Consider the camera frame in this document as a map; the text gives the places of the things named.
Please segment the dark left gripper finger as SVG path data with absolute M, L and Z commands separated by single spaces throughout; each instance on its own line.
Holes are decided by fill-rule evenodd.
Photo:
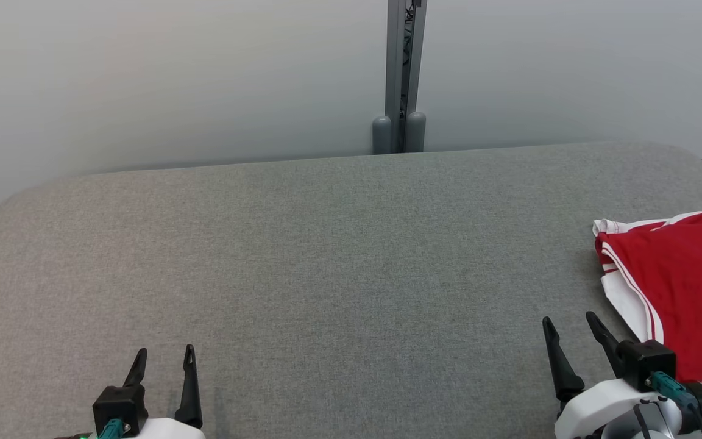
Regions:
M 204 420 L 200 401 L 196 351 L 192 344 L 188 344 L 185 349 L 183 372 L 183 391 L 174 419 L 200 430 Z
M 147 348 L 140 348 L 135 355 L 129 373 L 126 376 L 123 386 L 134 387 L 140 385 L 144 380 L 145 370 L 147 366 Z

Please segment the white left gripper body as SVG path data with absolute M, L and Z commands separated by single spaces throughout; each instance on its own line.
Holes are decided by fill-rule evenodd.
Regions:
M 101 433 L 85 432 L 58 438 L 205 438 L 202 430 L 190 427 L 170 418 L 146 420 L 137 435 L 130 425 L 114 419 L 103 426 Z

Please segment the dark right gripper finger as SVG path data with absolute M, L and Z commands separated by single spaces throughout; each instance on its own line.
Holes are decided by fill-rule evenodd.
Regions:
M 542 319 L 544 341 L 548 352 L 555 397 L 560 403 L 568 403 L 583 392 L 585 383 L 573 370 L 560 345 L 560 336 L 548 316 Z
M 617 353 L 619 342 L 597 317 L 595 312 L 586 312 L 587 323 L 594 339 L 601 345 L 616 378 L 622 378 L 622 359 Z

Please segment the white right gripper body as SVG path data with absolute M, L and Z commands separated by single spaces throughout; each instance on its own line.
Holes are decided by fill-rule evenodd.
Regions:
M 557 438 L 682 438 L 702 433 L 702 383 L 648 378 L 638 391 L 607 380 L 565 404 Z

